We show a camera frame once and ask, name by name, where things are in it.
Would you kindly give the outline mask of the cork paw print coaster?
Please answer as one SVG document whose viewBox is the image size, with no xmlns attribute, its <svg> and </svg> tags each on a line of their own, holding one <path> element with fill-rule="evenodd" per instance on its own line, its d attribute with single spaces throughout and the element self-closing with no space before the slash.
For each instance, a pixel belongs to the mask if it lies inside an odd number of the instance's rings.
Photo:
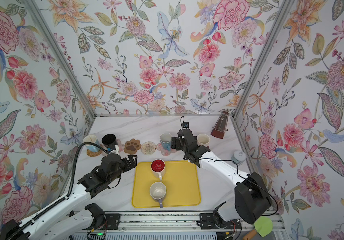
<svg viewBox="0 0 344 240">
<path fill-rule="evenodd" d="M 124 144 L 124 152 L 129 155 L 135 155 L 142 147 L 140 140 L 131 139 Z"/>
</svg>

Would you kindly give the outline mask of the black mug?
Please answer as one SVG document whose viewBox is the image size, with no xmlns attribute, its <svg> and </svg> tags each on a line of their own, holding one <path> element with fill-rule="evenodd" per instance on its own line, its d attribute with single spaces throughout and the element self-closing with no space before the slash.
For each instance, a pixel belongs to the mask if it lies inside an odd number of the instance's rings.
<svg viewBox="0 0 344 240">
<path fill-rule="evenodd" d="M 106 147 L 106 152 L 108 152 L 108 146 L 118 145 L 117 138 L 114 134 L 107 134 L 102 137 L 102 144 Z"/>
</svg>

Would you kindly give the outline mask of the cream mug pink handle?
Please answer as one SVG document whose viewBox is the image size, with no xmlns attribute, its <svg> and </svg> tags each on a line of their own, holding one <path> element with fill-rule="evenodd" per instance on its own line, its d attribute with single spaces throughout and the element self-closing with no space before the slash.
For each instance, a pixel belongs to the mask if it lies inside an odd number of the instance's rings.
<svg viewBox="0 0 344 240">
<path fill-rule="evenodd" d="M 199 134 L 197 136 L 198 145 L 208 147 L 209 143 L 210 143 L 210 137 L 207 134 Z"/>
</svg>

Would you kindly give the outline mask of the white embroidered round coaster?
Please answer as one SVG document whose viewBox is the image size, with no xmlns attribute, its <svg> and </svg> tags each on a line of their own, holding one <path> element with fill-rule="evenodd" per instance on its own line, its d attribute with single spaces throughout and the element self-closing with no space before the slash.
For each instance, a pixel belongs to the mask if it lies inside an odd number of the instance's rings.
<svg viewBox="0 0 344 240">
<path fill-rule="evenodd" d="M 156 144 L 154 142 L 145 142 L 142 144 L 141 152 L 144 155 L 152 155 L 156 151 Z"/>
</svg>

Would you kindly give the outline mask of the white mug blue handle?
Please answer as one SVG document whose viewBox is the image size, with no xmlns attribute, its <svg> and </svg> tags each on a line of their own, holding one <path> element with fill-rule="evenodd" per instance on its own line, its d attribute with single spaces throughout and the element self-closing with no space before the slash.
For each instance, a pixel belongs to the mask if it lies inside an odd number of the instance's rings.
<svg viewBox="0 0 344 240">
<path fill-rule="evenodd" d="M 170 133 L 163 133 L 160 135 L 160 143 L 164 150 L 172 150 L 172 135 Z"/>
</svg>

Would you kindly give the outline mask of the red interior white mug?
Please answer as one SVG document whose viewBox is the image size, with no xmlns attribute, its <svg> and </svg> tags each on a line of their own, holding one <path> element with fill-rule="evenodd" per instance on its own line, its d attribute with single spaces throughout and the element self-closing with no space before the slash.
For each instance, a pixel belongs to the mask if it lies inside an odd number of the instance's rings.
<svg viewBox="0 0 344 240">
<path fill-rule="evenodd" d="M 151 171 L 152 174 L 161 182 L 166 173 L 166 163 L 160 159 L 152 161 Z"/>
</svg>

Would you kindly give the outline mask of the woven rattan round coaster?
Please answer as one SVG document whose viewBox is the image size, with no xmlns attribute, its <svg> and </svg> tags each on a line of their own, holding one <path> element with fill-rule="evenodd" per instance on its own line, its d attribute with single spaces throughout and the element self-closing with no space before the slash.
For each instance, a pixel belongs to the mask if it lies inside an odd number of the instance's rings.
<svg viewBox="0 0 344 240">
<path fill-rule="evenodd" d="M 98 152 L 92 152 L 92 151 L 90 151 L 90 150 L 87 150 L 87 155 L 88 155 L 89 157 L 97 157 L 97 156 L 101 155 L 101 153 L 102 153 L 102 150 L 100 150 L 100 151 L 98 151 Z"/>
</svg>

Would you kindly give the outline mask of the white mug light-blue handle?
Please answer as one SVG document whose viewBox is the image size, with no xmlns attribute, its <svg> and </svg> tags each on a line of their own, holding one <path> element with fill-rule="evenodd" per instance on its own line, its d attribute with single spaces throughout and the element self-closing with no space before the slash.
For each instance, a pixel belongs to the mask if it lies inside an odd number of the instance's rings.
<svg viewBox="0 0 344 240">
<path fill-rule="evenodd" d="M 87 143 L 85 144 L 85 146 L 92 153 L 97 153 L 101 150 L 100 148 L 98 148 L 100 143 L 95 135 L 88 135 L 84 137 L 83 143 Z"/>
</svg>

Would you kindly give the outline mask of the white mug purple handle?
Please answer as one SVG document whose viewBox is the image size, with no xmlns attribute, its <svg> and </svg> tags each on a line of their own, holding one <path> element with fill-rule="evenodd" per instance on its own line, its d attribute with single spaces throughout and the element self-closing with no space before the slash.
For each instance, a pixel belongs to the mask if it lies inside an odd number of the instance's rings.
<svg viewBox="0 0 344 240">
<path fill-rule="evenodd" d="M 150 187 L 150 196 L 151 198 L 159 204 L 159 207 L 162 209 L 163 201 L 167 195 L 167 187 L 162 182 L 155 182 Z"/>
</svg>

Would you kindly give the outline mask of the pale pink flower coaster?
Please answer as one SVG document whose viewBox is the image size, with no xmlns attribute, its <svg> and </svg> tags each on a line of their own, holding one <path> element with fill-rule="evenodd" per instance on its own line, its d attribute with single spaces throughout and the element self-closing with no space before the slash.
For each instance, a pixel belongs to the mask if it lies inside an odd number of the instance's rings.
<svg viewBox="0 0 344 240">
<path fill-rule="evenodd" d="M 125 148 L 125 145 L 122 144 L 121 140 L 120 139 L 117 139 L 117 144 L 118 144 L 118 147 L 119 147 L 119 152 L 123 152 L 124 151 L 124 148 Z"/>
</svg>

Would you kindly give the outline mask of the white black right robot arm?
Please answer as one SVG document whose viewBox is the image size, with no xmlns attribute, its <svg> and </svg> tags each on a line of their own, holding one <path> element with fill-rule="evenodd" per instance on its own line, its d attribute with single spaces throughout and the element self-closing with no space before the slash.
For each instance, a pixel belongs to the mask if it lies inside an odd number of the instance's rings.
<svg viewBox="0 0 344 240">
<path fill-rule="evenodd" d="M 239 170 L 233 160 L 221 160 L 209 147 L 198 144 L 188 122 L 181 123 L 176 137 L 172 137 L 172 148 L 184 153 L 183 159 L 216 175 L 223 184 L 233 189 L 233 198 L 222 202 L 214 211 L 214 217 L 223 221 L 241 219 L 255 224 L 273 204 L 274 198 L 266 189 L 261 175 L 247 174 Z"/>
</svg>

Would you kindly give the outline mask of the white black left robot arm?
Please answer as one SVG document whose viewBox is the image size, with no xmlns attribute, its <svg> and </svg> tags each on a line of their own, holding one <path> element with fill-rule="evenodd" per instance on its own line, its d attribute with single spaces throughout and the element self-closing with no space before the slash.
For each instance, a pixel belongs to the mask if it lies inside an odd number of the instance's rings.
<svg viewBox="0 0 344 240">
<path fill-rule="evenodd" d="M 101 164 L 75 182 L 72 170 L 70 187 L 66 194 L 50 203 L 34 215 L 20 222 L 10 220 L 1 229 L 2 240 L 62 240 L 80 230 L 103 227 L 108 219 L 105 211 L 91 200 L 110 189 L 113 181 L 121 181 L 123 173 L 137 166 L 136 155 L 122 158 L 118 148 L 107 151 Z"/>
</svg>

